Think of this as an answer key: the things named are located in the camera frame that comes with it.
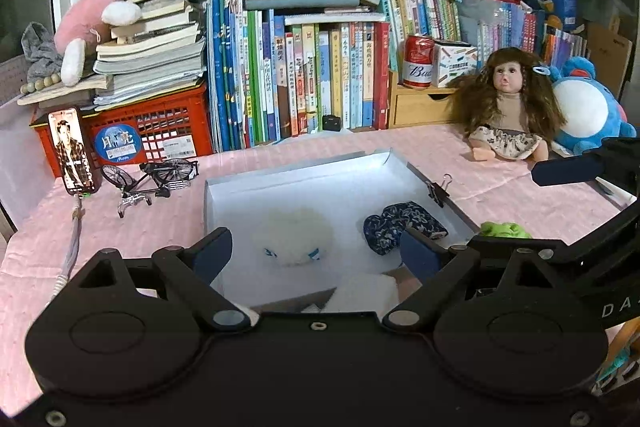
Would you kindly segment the white foam sponge block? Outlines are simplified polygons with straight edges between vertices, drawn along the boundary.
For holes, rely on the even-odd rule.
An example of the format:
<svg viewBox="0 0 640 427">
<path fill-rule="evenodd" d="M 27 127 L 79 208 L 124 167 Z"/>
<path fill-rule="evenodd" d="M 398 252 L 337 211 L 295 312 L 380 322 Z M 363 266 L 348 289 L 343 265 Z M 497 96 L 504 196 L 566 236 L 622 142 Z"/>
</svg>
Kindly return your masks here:
<svg viewBox="0 0 640 427">
<path fill-rule="evenodd" d="M 396 280 L 385 274 L 358 274 L 335 288 L 321 307 L 314 303 L 303 313 L 375 312 L 379 319 L 399 305 Z"/>
</svg>

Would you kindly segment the navy floral fabric pouch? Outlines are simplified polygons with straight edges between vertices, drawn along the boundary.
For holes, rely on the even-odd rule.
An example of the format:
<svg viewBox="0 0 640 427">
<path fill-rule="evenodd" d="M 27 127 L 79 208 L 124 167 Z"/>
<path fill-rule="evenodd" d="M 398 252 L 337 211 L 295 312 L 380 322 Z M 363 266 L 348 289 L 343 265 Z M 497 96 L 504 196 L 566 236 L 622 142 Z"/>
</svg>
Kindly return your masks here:
<svg viewBox="0 0 640 427">
<path fill-rule="evenodd" d="M 408 228 L 428 239 L 443 239 L 447 229 L 416 202 L 398 202 L 386 206 L 379 215 L 364 219 L 362 231 L 371 251 L 386 256 L 399 247 L 400 238 Z"/>
</svg>

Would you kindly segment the white fluffy plush toy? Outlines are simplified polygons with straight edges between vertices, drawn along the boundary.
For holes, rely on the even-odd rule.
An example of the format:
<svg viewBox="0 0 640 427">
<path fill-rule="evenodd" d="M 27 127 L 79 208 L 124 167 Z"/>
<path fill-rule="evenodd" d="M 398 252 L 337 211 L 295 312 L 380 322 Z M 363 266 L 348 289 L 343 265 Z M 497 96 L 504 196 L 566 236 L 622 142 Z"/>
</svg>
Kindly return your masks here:
<svg viewBox="0 0 640 427">
<path fill-rule="evenodd" d="M 328 219 L 311 208 L 276 210 L 258 225 L 252 241 L 280 267 L 297 267 L 326 257 L 334 233 Z"/>
</svg>

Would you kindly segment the miniature black bicycle model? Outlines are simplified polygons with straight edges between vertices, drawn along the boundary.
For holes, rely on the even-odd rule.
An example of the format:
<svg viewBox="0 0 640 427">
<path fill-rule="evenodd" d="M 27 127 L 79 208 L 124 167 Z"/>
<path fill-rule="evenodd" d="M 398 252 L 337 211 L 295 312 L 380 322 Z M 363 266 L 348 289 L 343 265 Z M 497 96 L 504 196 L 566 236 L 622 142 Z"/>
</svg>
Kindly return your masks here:
<svg viewBox="0 0 640 427">
<path fill-rule="evenodd" d="M 139 165 L 141 176 L 131 174 L 115 165 L 103 165 L 101 173 L 105 181 L 120 192 L 117 214 L 124 219 L 126 210 L 140 202 L 153 204 L 152 198 L 169 198 L 175 191 L 191 186 L 200 174 L 200 165 L 196 160 L 166 159 L 157 162 L 142 162 Z"/>
</svg>

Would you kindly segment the red plastic crate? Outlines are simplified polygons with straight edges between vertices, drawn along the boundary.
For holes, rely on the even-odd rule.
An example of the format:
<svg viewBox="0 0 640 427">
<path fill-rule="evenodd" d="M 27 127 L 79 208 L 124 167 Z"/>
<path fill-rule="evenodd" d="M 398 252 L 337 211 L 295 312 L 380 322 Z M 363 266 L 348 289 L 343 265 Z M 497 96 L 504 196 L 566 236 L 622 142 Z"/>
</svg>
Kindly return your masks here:
<svg viewBox="0 0 640 427">
<path fill-rule="evenodd" d="M 204 82 L 142 102 L 81 115 L 96 165 L 138 165 L 213 153 Z"/>
</svg>

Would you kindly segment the blue round sticker label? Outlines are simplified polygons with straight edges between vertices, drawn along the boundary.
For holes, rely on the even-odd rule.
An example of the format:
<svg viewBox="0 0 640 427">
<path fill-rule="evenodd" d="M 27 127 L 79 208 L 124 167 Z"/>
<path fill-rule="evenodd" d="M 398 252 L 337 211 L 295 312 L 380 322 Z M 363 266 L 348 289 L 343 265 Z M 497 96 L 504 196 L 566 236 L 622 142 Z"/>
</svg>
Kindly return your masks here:
<svg viewBox="0 0 640 427">
<path fill-rule="evenodd" d="M 112 164 L 127 164 L 142 152 L 138 132 L 129 124 L 111 124 L 94 138 L 94 148 L 101 159 Z"/>
</svg>

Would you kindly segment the blue penguin plush toy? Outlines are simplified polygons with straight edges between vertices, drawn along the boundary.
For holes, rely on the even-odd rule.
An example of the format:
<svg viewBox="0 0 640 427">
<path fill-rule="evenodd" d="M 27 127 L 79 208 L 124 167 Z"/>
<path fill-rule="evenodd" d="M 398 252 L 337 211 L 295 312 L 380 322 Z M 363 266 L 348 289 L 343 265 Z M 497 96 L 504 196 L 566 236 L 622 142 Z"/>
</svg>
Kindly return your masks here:
<svg viewBox="0 0 640 427">
<path fill-rule="evenodd" d="M 595 150 L 608 138 L 637 136 L 620 102 L 596 78 L 596 68 L 585 57 L 570 57 L 561 68 L 550 68 L 552 89 L 565 118 L 554 142 L 570 155 Z"/>
</svg>

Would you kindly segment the small wooden drawer box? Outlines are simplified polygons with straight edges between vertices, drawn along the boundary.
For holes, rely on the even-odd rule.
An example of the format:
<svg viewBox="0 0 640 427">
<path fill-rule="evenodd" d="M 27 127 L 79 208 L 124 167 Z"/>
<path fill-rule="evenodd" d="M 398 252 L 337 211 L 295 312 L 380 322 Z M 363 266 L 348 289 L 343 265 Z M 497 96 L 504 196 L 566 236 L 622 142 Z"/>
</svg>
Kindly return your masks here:
<svg viewBox="0 0 640 427">
<path fill-rule="evenodd" d="M 454 89 L 428 87 L 416 89 L 399 82 L 397 72 L 390 72 L 390 109 L 388 127 L 405 128 L 424 124 L 449 124 L 450 98 Z"/>
</svg>

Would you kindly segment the small black box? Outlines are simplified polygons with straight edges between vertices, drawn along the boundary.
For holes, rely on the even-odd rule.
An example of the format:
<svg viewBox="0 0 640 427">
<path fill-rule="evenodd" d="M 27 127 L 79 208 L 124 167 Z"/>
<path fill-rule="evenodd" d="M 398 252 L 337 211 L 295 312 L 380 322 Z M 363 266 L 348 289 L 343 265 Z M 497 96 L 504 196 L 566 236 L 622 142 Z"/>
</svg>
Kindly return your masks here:
<svg viewBox="0 0 640 427">
<path fill-rule="evenodd" d="M 342 130 L 342 118 L 335 115 L 323 115 L 322 129 L 324 131 L 340 132 Z"/>
</svg>

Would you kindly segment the row of upright books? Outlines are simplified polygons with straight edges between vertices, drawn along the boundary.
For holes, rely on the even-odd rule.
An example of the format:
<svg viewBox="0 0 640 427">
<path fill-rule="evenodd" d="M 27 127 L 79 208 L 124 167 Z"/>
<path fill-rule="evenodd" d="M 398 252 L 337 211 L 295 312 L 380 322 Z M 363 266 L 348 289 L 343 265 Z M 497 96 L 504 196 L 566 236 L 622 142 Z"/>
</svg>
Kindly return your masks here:
<svg viewBox="0 0 640 427">
<path fill-rule="evenodd" d="M 408 36 L 537 52 L 548 69 L 585 56 L 585 39 L 541 12 L 499 0 L 210 0 L 209 126 L 221 152 L 322 129 L 388 128 L 390 72 L 401 82 Z"/>
</svg>

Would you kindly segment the red Budweiser can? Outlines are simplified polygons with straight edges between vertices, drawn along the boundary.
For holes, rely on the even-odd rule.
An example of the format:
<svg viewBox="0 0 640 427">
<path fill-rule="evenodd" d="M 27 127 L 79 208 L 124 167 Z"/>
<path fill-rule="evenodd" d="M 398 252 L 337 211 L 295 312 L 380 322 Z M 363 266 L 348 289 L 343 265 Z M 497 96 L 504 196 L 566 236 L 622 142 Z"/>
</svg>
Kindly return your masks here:
<svg viewBox="0 0 640 427">
<path fill-rule="evenodd" d="M 401 74 L 404 86 L 416 89 L 431 86 L 434 45 L 435 41 L 430 37 L 412 35 L 406 38 Z"/>
</svg>

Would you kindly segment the white printed carton box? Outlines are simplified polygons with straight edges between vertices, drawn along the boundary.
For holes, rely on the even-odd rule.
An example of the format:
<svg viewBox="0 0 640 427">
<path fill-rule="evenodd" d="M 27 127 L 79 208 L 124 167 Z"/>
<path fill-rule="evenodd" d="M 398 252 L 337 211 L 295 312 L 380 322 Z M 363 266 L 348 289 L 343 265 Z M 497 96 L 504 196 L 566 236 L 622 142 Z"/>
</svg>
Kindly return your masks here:
<svg viewBox="0 0 640 427">
<path fill-rule="evenodd" d="M 477 47 L 436 40 L 432 61 L 432 83 L 437 88 L 446 88 L 458 77 L 477 71 Z"/>
</svg>

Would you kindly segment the stack of lying books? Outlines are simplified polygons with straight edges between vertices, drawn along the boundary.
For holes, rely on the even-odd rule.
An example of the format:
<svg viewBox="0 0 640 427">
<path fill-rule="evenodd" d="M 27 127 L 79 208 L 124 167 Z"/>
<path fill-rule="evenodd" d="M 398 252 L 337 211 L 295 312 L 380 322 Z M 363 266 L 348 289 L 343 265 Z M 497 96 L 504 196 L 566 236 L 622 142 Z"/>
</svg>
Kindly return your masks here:
<svg viewBox="0 0 640 427">
<path fill-rule="evenodd" d="M 74 87 L 62 81 L 20 95 L 18 105 L 63 108 L 79 104 L 98 112 L 199 84 L 206 72 L 205 33 L 210 0 L 126 0 L 142 17 L 113 27 L 111 40 L 88 56 Z"/>
</svg>

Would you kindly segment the grey plush toy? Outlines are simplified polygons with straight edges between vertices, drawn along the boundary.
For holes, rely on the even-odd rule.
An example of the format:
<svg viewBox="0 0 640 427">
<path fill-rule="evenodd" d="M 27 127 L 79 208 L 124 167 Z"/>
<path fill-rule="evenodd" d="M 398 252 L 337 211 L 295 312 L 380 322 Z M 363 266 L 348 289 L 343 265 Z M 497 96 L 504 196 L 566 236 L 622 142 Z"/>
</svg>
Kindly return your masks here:
<svg viewBox="0 0 640 427">
<path fill-rule="evenodd" d="M 31 22 L 23 32 L 21 44 L 28 64 L 27 80 L 21 94 L 28 95 L 61 82 L 63 57 L 56 50 L 47 27 Z"/>
</svg>

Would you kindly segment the pink rabbit plush toy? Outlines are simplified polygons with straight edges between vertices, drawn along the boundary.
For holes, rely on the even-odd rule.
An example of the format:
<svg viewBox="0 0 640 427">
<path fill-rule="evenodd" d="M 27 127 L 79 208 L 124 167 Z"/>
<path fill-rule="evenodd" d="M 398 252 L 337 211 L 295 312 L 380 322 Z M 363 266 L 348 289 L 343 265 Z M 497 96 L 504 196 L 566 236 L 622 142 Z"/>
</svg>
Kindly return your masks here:
<svg viewBox="0 0 640 427">
<path fill-rule="evenodd" d="M 62 56 L 60 78 L 65 87 L 81 80 L 86 58 L 99 44 L 111 40 L 113 27 L 129 26 L 142 17 L 140 6 L 126 0 L 78 0 L 55 31 L 54 44 Z"/>
</svg>

